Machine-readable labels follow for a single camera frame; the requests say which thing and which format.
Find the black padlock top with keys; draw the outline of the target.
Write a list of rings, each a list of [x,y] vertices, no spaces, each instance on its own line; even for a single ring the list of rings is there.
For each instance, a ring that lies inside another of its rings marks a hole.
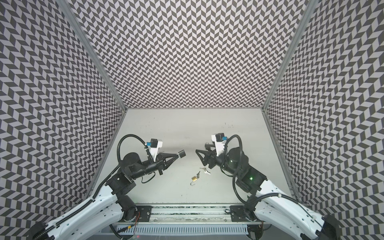
[[[178,152],[178,158],[181,159],[181,158],[184,158],[186,156],[186,152],[184,150]]]

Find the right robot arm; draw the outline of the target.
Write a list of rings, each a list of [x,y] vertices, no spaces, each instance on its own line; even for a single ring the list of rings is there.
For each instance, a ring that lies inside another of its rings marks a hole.
[[[214,145],[196,150],[205,167],[215,166],[230,173],[233,188],[248,194],[241,199],[244,215],[250,221],[267,222],[296,240],[339,240],[341,228],[332,215],[321,215],[286,195],[264,174],[249,164],[241,147],[223,149],[218,153]]]

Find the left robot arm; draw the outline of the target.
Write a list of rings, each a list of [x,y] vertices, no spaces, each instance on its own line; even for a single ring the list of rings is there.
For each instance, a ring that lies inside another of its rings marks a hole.
[[[135,186],[135,179],[162,172],[175,160],[185,157],[185,151],[177,154],[160,153],[156,161],[142,162],[137,153],[127,154],[113,172],[98,186],[94,195],[47,224],[33,225],[29,240],[85,240],[108,225],[135,216],[136,204],[128,196]]]

